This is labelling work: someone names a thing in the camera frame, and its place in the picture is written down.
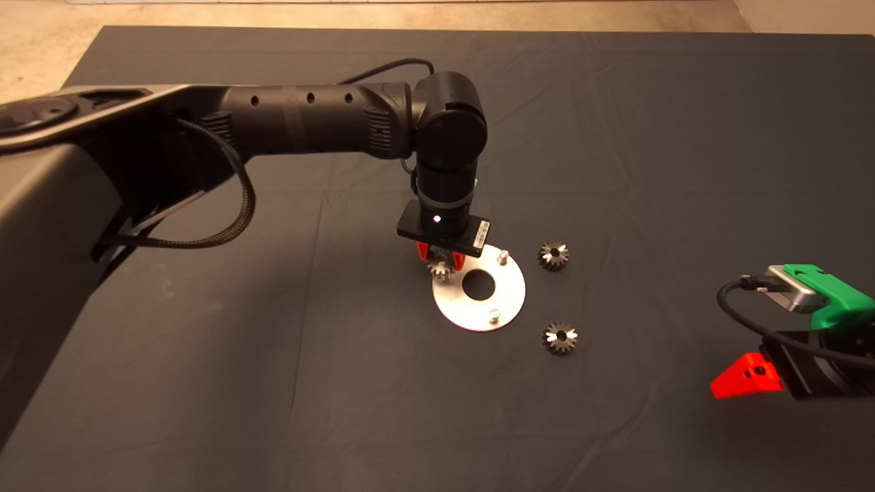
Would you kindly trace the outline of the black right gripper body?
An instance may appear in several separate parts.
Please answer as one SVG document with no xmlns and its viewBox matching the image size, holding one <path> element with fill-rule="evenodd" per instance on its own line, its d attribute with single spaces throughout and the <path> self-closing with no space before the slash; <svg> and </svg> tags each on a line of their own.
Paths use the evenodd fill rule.
<svg viewBox="0 0 875 492">
<path fill-rule="evenodd" d="M 829 331 L 779 331 L 788 338 L 811 346 L 873 361 L 873 322 Z M 774 340 L 762 338 L 760 353 L 772 362 L 785 389 L 797 400 L 816 398 L 856 398 L 872 400 L 874 373 L 805 354 Z"/>
</svg>

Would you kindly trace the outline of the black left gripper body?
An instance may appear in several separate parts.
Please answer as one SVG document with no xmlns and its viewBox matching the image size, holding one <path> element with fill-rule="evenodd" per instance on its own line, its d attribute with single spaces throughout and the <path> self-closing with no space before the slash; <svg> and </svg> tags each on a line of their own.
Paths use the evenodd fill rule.
<svg viewBox="0 0 875 492">
<path fill-rule="evenodd" d="M 415 243 L 425 242 L 432 249 L 457 251 L 478 258 L 482 255 L 491 221 L 470 214 L 468 206 L 431 208 L 419 200 L 410 200 L 397 221 L 398 236 Z"/>
</svg>

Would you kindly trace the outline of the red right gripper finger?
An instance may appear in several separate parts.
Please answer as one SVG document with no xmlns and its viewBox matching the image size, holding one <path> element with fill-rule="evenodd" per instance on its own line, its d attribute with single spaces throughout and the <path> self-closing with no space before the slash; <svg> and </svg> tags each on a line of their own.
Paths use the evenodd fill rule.
<svg viewBox="0 0 875 492">
<path fill-rule="evenodd" d="M 759 353 L 741 355 L 710 383 L 710 392 L 716 399 L 783 391 L 784 384 L 775 365 Z"/>
</svg>

